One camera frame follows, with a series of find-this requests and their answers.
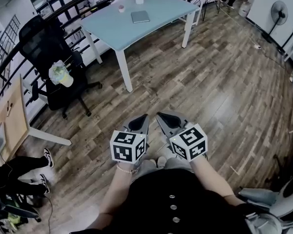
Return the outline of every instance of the laptop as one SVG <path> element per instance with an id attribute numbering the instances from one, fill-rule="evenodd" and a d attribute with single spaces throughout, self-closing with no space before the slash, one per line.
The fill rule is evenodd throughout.
<path id="1" fill-rule="evenodd" d="M 133 23 L 150 21 L 150 18 L 145 10 L 131 12 L 131 18 Z"/>

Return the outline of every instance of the cable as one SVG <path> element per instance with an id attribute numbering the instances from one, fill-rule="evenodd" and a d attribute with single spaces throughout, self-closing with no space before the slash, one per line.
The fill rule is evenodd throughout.
<path id="1" fill-rule="evenodd" d="M 49 202 L 50 202 L 50 204 L 51 204 L 51 214 L 50 214 L 50 217 L 49 217 L 49 219 L 48 219 L 49 234 L 51 234 L 50 219 L 51 219 L 51 216 L 52 216 L 52 213 L 53 213 L 53 205 L 52 205 L 51 200 L 50 200 L 47 196 L 45 196 L 45 197 L 49 200 Z"/>
<path id="2" fill-rule="evenodd" d="M 242 25 L 240 25 L 235 19 L 233 19 L 228 13 L 226 13 L 221 7 L 219 7 L 219 8 L 220 8 L 220 10 L 221 10 L 223 13 L 225 13 L 225 14 L 227 15 L 227 17 L 229 17 L 232 21 L 234 21 L 239 27 L 243 28 Z M 246 20 L 245 18 L 243 18 L 243 19 L 244 19 L 245 21 L 247 21 L 248 23 L 252 24 L 253 27 L 258 27 L 256 23 L 251 23 L 250 21 Z M 259 46 L 259 44 L 257 43 L 257 41 L 264 41 L 264 40 L 262 40 L 262 39 L 258 39 L 258 40 L 256 41 L 256 40 L 252 37 L 252 35 L 249 36 L 249 39 L 250 39 L 255 45 L 258 45 L 258 46 Z M 289 73 L 283 65 L 281 65 L 278 61 L 276 61 L 276 60 L 272 59 L 271 57 L 269 57 L 269 56 L 266 54 L 266 51 L 265 51 L 265 49 L 264 49 L 262 46 L 261 46 L 261 50 L 263 51 L 263 54 L 264 54 L 264 56 L 265 56 L 266 58 L 272 60 L 272 61 L 275 62 L 278 66 L 280 66 L 282 69 L 284 69 L 287 73 Z"/>

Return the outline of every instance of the black office chair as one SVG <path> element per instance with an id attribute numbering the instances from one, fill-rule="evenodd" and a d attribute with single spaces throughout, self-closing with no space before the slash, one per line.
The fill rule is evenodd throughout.
<path id="1" fill-rule="evenodd" d="M 86 115 L 90 116 L 91 112 L 81 98 L 81 94 L 88 88 L 96 86 L 102 88 L 102 84 L 100 82 L 88 84 L 82 56 L 78 51 L 72 52 L 68 47 L 59 24 L 47 23 L 41 16 L 36 16 L 20 30 L 19 38 L 20 43 L 23 44 L 20 53 L 34 65 L 46 83 L 46 92 L 38 89 L 37 82 L 33 84 L 33 100 L 38 99 L 38 93 L 47 96 L 49 108 L 51 110 L 63 108 L 62 117 L 67 118 L 65 113 L 67 108 L 73 100 L 78 99 Z M 54 85 L 49 78 L 49 69 L 59 60 L 66 65 L 71 64 L 68 70 L 74 82 L 70 87 Z"/>

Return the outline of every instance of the small cup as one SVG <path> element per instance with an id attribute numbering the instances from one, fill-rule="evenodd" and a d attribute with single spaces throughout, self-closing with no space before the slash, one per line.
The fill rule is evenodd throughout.
<path id="1" fill-rule="evenodd" d="M 119 6 L 118 6 L 118 11 L 119 11 L 120 13 L 124 12 L 124 11 L 125 11 L 125 7 L 124 7 L 123 5 L 119 5 Z"/>

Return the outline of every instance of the bracelet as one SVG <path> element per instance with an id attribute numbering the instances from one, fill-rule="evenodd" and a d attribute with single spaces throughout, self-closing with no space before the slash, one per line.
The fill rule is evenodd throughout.
<path id="1" fill-rule="evenodd" d="M 119 165 L 117 165 L 116 168 L 118 168 L 119 170 L 121 170 L 121 171 L 123 171 L 124 173 L 127 173 L 127 174 L 133 174 L 133 173 L 135 173 L 136 171 L 138 171 L 138 168 L 137 168 L 137 169 L 134 169 L 134 170 L 131 170 L 131 171 L 126 171 L 126 170 L 124 170 L 123 168 L 120 168 Z"/>

